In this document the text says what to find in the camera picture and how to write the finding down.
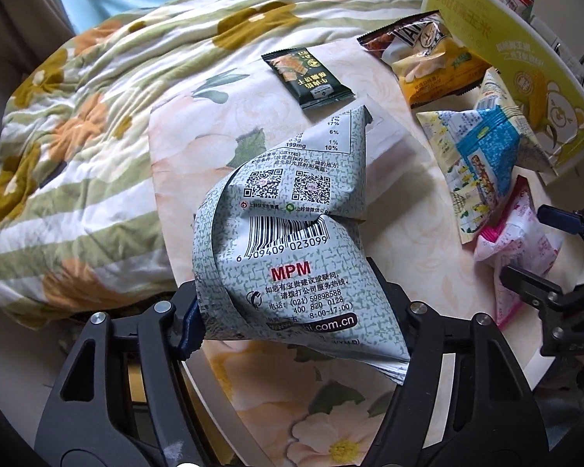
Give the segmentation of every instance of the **qr code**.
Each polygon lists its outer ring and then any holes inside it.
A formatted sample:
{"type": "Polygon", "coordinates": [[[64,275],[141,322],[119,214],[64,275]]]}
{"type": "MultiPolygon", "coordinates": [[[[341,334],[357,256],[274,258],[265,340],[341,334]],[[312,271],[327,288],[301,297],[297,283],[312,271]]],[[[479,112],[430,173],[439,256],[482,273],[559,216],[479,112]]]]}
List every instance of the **qr code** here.
{"type": "Polygon", "coordinates": [[[245,198],[276,198],[283,169],[260,170],[251,172],[246,179],[245,198]]]}
{"type": "Polygon", "coordinates": [[[294,176],[294,187],[292,189],[292,200],[328,204],[330,199],[330,177],[317,176],[316,174],[304,172],[302,170],[296,171],[296,176],[294,176]]]}

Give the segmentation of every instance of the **dark green snack packet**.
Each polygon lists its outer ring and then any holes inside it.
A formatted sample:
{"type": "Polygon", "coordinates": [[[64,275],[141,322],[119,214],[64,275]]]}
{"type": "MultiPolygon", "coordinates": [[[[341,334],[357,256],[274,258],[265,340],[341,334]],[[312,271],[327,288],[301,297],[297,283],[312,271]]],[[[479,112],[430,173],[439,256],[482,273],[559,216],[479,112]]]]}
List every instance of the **dark green snack packet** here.
{"type": "Polygon", "coordinates": [[[302,109],[353,96],[305,47],[264,54],[262,59],[283,80],[302,109]]]}

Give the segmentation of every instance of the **barcode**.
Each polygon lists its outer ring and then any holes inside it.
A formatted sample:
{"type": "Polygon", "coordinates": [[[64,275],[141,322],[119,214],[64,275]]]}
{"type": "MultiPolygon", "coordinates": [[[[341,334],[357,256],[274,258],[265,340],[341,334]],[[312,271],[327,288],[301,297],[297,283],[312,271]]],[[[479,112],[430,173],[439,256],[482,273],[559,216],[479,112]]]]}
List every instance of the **barcode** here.
{"type": "Polygon", "coordinates": [[[299,242],[312,237],[329,238],[329,231],[322,218],[315,221],[296,221],[274,216],[251,216],[249,223],[249,242],[245,256],[274,243],[288,247],[292,241],[299,242]]]}
{"type": "Polygon", "coordinates": [[[246,179],[245,198],[276,198],[283,169],[259,170],[251,172],[246,179]]]}
{"type": "Polygon", "coordinates": [[[294,175],[292,200],[328,204],[331,199],[331,178],[297,170],[294,175]]]}
{"type": "Polygon", "coordinates": [[[479,111],[484,111],[485,109],[494,109],[497,105],[498,95],[492,95],[481,99],[481,101],[476,104],[476,109],[479,111]]]}

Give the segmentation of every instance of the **cartoon bear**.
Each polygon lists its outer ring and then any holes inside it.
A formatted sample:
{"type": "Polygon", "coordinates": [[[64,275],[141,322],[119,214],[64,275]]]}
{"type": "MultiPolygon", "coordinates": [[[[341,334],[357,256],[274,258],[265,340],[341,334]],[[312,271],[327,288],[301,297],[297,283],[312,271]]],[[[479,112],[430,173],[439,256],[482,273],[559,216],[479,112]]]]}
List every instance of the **cartoon bear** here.
{"type": "Polygon", "coordinates": [[[584,128],[584,110],[574,108],[554,82],[547,85],[547,120],[544,124],[545,130],[536,136],[548,154],[553,154],[584,128]]]}

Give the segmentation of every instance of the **blanket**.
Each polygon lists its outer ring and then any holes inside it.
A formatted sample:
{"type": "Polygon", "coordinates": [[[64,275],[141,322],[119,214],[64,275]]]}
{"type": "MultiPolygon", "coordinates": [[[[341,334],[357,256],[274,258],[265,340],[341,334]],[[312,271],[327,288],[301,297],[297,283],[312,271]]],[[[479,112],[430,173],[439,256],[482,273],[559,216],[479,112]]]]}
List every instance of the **blanket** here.
{"type": "Polygon", "coordinates": [[[151,176],[154,104],[195,85],[195,98],[222,104],[239,65],[361,35],[421,1],[175,0],[67,42],[5,110],[0,307],[41,327],[173,291],[151,176]]]}

